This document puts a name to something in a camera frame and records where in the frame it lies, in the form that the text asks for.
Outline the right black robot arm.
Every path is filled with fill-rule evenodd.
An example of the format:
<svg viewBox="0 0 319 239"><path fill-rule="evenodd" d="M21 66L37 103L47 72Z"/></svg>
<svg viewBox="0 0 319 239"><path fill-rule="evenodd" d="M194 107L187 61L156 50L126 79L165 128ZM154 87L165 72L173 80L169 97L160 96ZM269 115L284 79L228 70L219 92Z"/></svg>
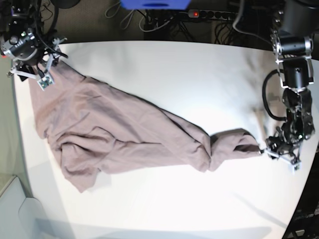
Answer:
<svg viewBox="0 0 319 239"><path fill-rule="evenodd" d="M50 68L59 58L68 56L59 45L66 41L55 29L59 7L55 1L52 23L44 30L42 11L47 5L40 0L2 0L0 2L0 54L11 60L7 76L19 76L21 81L35 79L42 89L54 84Z"/></svg>

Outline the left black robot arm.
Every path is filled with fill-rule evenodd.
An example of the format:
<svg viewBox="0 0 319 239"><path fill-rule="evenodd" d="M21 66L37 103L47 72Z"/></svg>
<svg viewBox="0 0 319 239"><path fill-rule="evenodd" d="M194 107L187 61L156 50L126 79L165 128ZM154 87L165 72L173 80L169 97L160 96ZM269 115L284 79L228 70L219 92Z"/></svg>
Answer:
<svg viewBox="0 0 319 239"><path fill-rule="evenodd" d="M312 65L314 33L319 25L317 0L282 0L274 7L272 27L268 39L239 27L244 17L245 1L239 9L232 27L239 33L255 36L271 44L278 68L271 71L262 86L262 99L267 114L283 122L275 134L266 139L267 147L261 152L272 159L288 163L294 171L301 167L302 144L315 133L312 117L312 95L308 89L315 81ZM282 102L286 116L274 115L266 97L267 83L272 76L280 77L284 89Z"/></svg>

